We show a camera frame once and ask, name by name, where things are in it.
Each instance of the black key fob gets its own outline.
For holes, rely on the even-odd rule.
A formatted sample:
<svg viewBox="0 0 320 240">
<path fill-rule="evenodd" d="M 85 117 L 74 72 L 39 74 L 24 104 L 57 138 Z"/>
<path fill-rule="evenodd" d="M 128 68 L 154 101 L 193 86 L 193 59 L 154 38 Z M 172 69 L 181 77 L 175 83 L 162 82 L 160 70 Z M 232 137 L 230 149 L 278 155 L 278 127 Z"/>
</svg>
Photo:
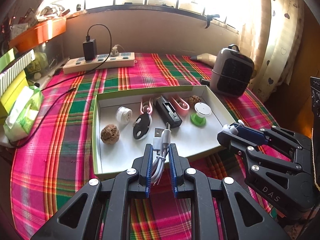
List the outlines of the black key fob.
<svg viewBox="0 0 320 240">
<path fill-rule="evenodd" d="M 139 115 L 133 127 L 133 137 L 136 140 L 143 139 L 147 135 L 151 124 L 152 118 L 150 114 L 143 113 Z"/>
</svg>

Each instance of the white plug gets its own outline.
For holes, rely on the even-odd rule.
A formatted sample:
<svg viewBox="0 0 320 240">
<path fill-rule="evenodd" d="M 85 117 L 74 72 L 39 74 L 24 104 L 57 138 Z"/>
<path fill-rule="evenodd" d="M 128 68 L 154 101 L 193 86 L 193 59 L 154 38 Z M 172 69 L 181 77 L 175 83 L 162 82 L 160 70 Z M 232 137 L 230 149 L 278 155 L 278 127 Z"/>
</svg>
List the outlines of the white plug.
<svg viewBox="0 0 320 240">
<path fill-rule="evenodd" d="M 111 57 L 118 57 L 119 56 L 118 45 L 113 46 L 110 56 Z"/>
<path fill-rule="evenodd" d="M 241 127 L 245 127 L 245 125 L 244 125 L 244 122 L 242 121 L 242 120 L 238 120 L 238 123 L 239 123 L 239 125 L 237 126 L 237 127 L 234 127 L 233 125 L 227 125 L 227 124 L 225 124 L 223 127 L 222 127 L 222 130 L 223 131 L 225 131 L 225 132 L 228 132 L 228 133 L 231 133 L 231 134 L 234 134 L 234 135 L 237 135 L 238 134 L 238 130 L 237 130 L 237 128 L 239 127 L 239 126 L 241 126 Z"/>
</svg>

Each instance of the cardboard box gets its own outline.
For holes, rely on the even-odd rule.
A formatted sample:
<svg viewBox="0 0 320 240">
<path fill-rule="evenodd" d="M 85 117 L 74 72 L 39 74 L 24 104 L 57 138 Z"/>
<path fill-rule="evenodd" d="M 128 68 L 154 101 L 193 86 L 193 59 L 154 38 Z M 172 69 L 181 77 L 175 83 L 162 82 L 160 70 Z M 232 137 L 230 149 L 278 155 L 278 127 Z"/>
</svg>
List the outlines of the cardboard box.
<svg viewBox="0 0 320 240">
<path fill-rule="evenodd" d="M 182 124 L 171 129 L 171 142 L 177 145 L 180 156 L 195 160 L 223 148 L 217 141 L 217 133 L 222 130 L 223 125 L 231 124 L 235 120 L 207 86 L 156 87 L 102 93 L 98 94 L 94 101 L 92 125 L 93 167 L 94 174 L 99 179 L 115 177 L 121 171 L 131 168 L 133 160 L 143 156 L 146 144 L 153 144 L 155 128 L 165 128 L 164 122 L 154 109 L 152 124 L 147 136 L 144 139 L 135 140 L 132 134 L 132 124 L 140 115 L 141 99 L 154 98 L 158 95 L 163 95 L 167 99 L 170 96 L 179 95 L 185 101 L 190 96 L 197 95 L 212 110 L 212 114 L 206 118 L 207 123 L 203 127 L 197 127 L 191 123 L 190 115 L 195 111 L 190 109 L 187 116 L 181 116 Z M 120 125 L 116 121 L 116 111 L 120 106 L 132 110 L 132 117 L 128 125 Z M 102 129 L 108 124 L 115 124 L 120 131 L 120 139 L 114 145 L 107 145 L 100 139 Z"/>
</svg>

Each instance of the pink clip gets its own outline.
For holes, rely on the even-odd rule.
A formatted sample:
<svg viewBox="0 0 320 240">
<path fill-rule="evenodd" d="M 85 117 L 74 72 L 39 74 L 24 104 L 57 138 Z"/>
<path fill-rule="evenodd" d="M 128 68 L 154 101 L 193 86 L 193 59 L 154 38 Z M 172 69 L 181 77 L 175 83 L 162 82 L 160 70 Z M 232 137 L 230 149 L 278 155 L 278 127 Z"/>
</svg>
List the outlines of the pink clip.
<svg viewBox="0 0 320 240">
<path fill-rule="evenodd" d="M 186 116 L 189 111 L 189 105 L 186 101 L 184 101 L 179 96 L 175 96 L 175 98 L 170 97 L 169 101 L 174 107 L 174 109 L 177 111 L 178 115 Z"/>
<path fill-rule="evenodd" d="M 149 101 L 143 102 L 143 99 L 141 99 L 141 105 L 140 105 L 140 114 L 148 113 L 152 115 L 152 99 L 150 98 Z"/>
</svg>

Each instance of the curtain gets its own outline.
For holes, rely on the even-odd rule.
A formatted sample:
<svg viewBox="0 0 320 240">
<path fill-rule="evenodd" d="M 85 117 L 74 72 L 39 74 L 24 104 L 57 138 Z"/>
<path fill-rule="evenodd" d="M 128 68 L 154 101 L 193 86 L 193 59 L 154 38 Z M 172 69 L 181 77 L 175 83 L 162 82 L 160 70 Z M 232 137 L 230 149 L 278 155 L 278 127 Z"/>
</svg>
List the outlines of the curtain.
<svg viewBox="0 0 320 240">
<path fill-rule="evenodd" d="M 248 88 L 265 102 L 283 82 L 290 83 L 304 20 L 303 0 L 248 0 L 239 32 L 240 52 L 255 64 Z"/>
</svg>

